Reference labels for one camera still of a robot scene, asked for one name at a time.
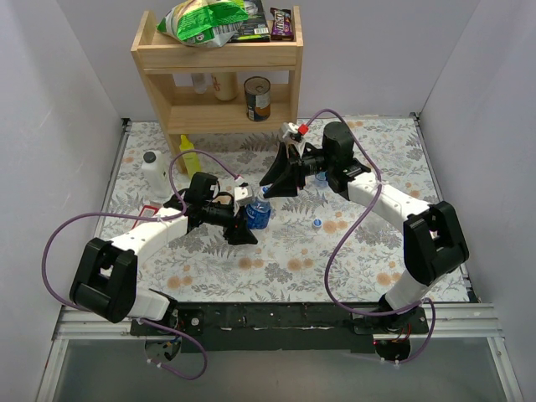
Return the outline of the blue label water bottle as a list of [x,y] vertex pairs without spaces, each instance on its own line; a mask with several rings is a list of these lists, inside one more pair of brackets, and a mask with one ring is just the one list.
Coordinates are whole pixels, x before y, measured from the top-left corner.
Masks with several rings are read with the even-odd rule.
[[327,173],[320,172],[315,175],[315,183],[318,187],[325,188],[328,186]]
[[260,195],[260,189],[253,201],[245,209],[249,229],[266,229],[271,217],[271,204],[265,198],[265,195]]

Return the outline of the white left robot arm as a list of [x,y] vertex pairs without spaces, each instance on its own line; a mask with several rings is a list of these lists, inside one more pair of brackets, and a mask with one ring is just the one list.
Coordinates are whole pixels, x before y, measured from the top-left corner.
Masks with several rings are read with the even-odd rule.
[[256,244],[245,210],[253,192],[242,178],[235,181],[230,201],[223,204],[218,200],[219,180],[208,173],[195,173],[188,188],[172,195],[150,220],[110,240],[90,240],[75,273],[70,300],[108,322],[144,318],[157,333],[172,333],[178,325],[178,314],[171,309],[172,298],[140,287],[138,268],[202,224],[222,228],[229,245]]

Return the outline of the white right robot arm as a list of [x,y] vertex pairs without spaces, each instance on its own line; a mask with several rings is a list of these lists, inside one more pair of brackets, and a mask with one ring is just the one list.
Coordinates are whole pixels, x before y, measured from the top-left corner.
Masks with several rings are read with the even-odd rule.
[[295,197],[308,176],[325,172],[334,193],[393,225],[403,235],[405,271],[376,310],[359,314],[375,318],[387,332],[401,331],[431,287],[469,258],[456,211],[446,201],[430,204],[383,181],[373,162],[355,158],[358,141],[345,122],[325,125],[319,148],[305,141],[307,131],[306,124],[282,125],[276,159],[260,181],[268,188],[265,196]]

